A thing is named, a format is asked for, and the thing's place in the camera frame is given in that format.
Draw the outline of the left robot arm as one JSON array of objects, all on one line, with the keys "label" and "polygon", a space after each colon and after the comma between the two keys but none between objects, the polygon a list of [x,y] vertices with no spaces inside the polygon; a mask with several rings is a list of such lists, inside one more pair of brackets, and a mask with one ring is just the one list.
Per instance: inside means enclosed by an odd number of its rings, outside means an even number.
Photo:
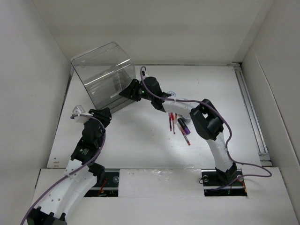
[{"label": "left robot arm", "polygon": [[106,139],[112,115],[109,108],[85,112],[76,106],[70,117],[83,123],[77,143],[62,178],[52,184],[28,209],[21,224],[66,225],[85,194],[104,182],[105,168],[96,163]]}]

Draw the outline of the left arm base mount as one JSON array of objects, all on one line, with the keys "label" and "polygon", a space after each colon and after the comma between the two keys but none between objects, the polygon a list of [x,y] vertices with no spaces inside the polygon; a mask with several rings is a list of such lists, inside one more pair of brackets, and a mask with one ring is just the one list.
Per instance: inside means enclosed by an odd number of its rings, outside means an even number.
[{"label": "left arm base mount", "polygon": [[98,182],[86,194],[85,197],[118,197],[119,194],[119,169],[105,170],[102,183]]}]

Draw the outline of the clear acrylic drawer organizer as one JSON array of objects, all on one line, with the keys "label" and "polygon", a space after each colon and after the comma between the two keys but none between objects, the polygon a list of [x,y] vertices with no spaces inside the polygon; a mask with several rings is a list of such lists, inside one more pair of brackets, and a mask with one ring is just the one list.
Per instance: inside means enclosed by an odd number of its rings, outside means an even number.
[{"label": "clear acrylic drawer organizer", "polygon": [[116,42],[73,57],[71,65],[97,110],[115,113],[133,103],[120,93],[136,78],[135,65]]}]

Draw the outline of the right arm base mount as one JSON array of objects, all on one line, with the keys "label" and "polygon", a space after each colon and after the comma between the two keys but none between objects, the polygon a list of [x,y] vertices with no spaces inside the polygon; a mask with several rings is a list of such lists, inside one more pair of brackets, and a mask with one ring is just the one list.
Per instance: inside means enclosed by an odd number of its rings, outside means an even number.
[{"label": "right arm base mount", "polygon": [[199,184],[203,185],[203,192],[205,197],[224,197],[224,196],[244,196],[247,197],[247,189],[243,181],[235,181],[234,183],[226,186],[229,182],[221,181],[215,169],[201,170],[202,177],[199,179]]}]

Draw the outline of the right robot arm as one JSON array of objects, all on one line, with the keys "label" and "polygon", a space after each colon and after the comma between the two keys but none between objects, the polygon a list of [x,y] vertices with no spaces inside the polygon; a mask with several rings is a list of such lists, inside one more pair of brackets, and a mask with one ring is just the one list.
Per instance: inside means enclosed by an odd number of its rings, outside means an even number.
[{"label": "right robot arm", "polygon": [[221,190],[234,183],[237,166],[228,155],[228,143],[225,142],[223,135],[224,120],[209,100],[192,101],[174,98],[161,90],[154,77],[146,77],[141,81],[133,79],[119,95],[136,102],[146,99],[159,111],[189,117],[197,134],[208,143],[214,157],[219,182],[219,187],[215,190]]}]

